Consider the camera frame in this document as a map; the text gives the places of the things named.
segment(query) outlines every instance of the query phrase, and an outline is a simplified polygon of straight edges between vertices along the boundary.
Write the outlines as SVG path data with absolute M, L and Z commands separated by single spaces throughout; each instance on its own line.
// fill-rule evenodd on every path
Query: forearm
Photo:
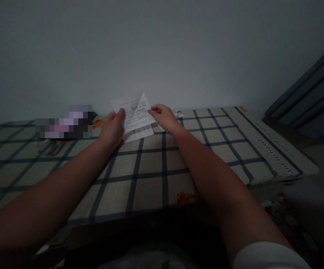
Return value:
M 91 184 L 113 148 L 96 141 L 0 210 L 0 249 L 38 244 L 51 236 Z
M 182 126 L 173 134 L 193 180 L 214 210 L 238 203 L 249 192 L 234 171 Z
M 231 263 L 246 245 L 269 241 L 292 248 L 234 171 L 183 127 L 172 134 L 204 199 L 214 210 Z

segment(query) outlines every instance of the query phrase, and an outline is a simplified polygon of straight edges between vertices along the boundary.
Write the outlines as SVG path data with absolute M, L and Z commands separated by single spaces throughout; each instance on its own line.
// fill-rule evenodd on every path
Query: paper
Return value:
M 124 140 L 125 143 L 128 143 L 151 135 L 154 135 L 152 126 L 147 125 L 137 130 L 130 131 L 129 133 L 125 133 L 122 140 Z
M 179 108 L 177 108 L 176 112 L 174 113 L 174 116 L 176 118 L 183 118 L 185 115 L 183 115 L 180 111 Z
M 151 107 L 144 92 L 129 97 L 117 98 L 110 102 L 116 113 L 120 108 L 124 108 L 126 112 L 126 118 L 122 122 L 125 133 L 155 122 L 155 119 L 147 112 Z

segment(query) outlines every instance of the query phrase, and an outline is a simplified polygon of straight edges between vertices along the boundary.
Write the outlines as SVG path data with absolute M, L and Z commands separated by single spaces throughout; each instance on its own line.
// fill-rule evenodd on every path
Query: wall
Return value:
M 140 91 L 261 118 L 323 53 L 318 0 L 0 0 L 0 123 Z

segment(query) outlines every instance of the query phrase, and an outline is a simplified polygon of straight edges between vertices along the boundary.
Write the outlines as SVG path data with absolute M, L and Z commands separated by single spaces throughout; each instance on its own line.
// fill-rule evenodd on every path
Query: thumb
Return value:
M 153 110 L 148 110 L 147 111 L 153 118 L 155 118 L 157 120 L 157 118 L 159 117 L 159 114 Z
M 121 124 L 124 115 L 125 115 L 124 109 L 121 108 L 116 114 L 116 116 L 114 117 L 113 121 L 116 121 L 118 124 Z

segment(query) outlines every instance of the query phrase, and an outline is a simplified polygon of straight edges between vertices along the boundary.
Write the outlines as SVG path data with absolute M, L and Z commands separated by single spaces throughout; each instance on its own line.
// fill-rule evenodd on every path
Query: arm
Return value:
M 95 142 L 0 210 L 0 250 L 36 246 L 63 224 L 121 142 L 123 117 L 108 114 Z
M 164 105 L 149 113 L 176 140 L 193 180 L 213 209 L 232 264 L 245 246 L 259 241 L 291 245 L 234 171 L 175 119 Z

